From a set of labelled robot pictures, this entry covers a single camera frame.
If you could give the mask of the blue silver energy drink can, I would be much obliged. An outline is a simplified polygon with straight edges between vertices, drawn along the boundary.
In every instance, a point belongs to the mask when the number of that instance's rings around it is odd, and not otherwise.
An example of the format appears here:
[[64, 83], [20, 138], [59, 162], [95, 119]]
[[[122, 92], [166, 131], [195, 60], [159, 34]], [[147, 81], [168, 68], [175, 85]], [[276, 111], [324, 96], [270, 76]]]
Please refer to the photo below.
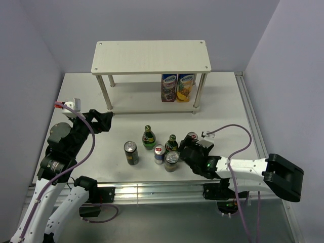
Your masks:
[[192, 139], [198, 139], [198, 134], [196, 132], [189, 132], [187, 136], [191, 137]]

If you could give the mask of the dark olive beverage can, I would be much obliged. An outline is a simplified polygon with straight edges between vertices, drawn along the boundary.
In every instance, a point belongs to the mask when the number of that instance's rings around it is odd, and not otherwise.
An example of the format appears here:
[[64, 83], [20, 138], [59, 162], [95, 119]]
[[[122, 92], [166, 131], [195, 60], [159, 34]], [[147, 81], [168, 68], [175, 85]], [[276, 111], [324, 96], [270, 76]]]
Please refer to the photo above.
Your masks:
[[174, 172], [178, 167], [179, 154], [176, 151], [169, 151], [165, 156], [165, 170]]

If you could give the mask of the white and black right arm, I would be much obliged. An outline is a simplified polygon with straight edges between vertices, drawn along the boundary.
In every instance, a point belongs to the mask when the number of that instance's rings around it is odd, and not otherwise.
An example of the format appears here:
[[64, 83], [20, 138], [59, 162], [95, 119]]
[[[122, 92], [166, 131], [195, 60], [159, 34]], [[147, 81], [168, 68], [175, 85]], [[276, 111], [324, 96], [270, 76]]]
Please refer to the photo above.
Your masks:
[[212, 136], [201, 140], [186, 136], [178, 148], [180, 159], [194, 174], [211, 180], [204, 184], [203, 196], [210, 200], [244, 198], [249, 192], [272, 192], [297, 203], [301, 200], [304, 171], [284, 157], [271, 153], [255, 160], [228, 159], [212, 155]]

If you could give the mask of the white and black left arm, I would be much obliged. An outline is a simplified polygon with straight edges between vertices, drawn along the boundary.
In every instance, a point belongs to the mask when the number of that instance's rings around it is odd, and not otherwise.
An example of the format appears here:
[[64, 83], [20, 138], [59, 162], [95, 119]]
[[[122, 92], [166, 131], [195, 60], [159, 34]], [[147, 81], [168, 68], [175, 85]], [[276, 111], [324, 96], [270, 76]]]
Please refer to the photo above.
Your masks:
[[51, 127], [31, 202], [11, 242], [57, 242], [68, 219], [84, 203], [99, 201], [98, 182], [80, 176], [63, 203], [54, 208], [84, 142], [88, 136], [108, 132], [112, 118], [112, 112], [91, 109], [71, 118], [71, 125], [57, 123]]

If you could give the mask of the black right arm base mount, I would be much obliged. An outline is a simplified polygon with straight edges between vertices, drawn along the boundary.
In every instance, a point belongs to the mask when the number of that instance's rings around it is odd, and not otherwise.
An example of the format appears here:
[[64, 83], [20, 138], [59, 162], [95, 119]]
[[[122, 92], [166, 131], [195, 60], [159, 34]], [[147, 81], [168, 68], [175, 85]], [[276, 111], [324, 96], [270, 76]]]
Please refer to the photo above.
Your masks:
[[206, 200], [214, 200], [217, 211], [222, 216], [231, 217], [238, 213], [238, 202], [235, 191], [230, 189], [229, 185], [229, 179], [221, 179], [216, 183], [205, 183], [202, 196]]

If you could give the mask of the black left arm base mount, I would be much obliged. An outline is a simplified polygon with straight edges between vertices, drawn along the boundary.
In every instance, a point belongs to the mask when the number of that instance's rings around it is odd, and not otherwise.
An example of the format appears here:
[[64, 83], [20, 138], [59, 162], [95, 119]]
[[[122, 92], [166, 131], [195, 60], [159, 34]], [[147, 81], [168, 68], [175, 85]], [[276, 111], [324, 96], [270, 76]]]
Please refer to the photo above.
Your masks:
[[[115, 187], [98, 187], [94, 196], [91, 196], [85, 204], [106, 204], [112, 203], [115, 195]], [[79, 215], [83, 218], [98, 217], [103, 211], [103, 206], [81, 206]]]

